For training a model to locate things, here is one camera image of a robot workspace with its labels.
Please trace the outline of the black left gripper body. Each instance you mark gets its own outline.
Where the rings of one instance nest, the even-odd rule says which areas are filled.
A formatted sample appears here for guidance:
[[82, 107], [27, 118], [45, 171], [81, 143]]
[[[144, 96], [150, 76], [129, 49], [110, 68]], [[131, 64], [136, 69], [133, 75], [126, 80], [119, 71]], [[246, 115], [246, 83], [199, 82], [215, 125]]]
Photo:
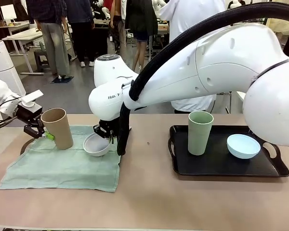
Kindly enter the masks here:
[[37, 118], [42, 115], [42, 106], [34, 103], [32, 107], [25, 107], [22, 103], [17, 105], [15, 115], [18, 120], [25, 123], [25, 125], [31, 125], [33, 128], [37, 128]]

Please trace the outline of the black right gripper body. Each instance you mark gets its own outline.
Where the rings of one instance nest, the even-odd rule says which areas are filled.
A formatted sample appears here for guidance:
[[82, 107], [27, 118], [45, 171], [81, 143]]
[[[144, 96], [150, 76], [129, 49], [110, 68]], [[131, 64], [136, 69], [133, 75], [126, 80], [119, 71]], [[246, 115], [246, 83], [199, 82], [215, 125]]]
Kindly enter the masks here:
[[111, 121], [100, 120], [99, 124], [101, 128], [105, 131], [105, 138], [110, 139], [110, 131], [113, 130], [115, 137], [118, 136], [118, 119]]

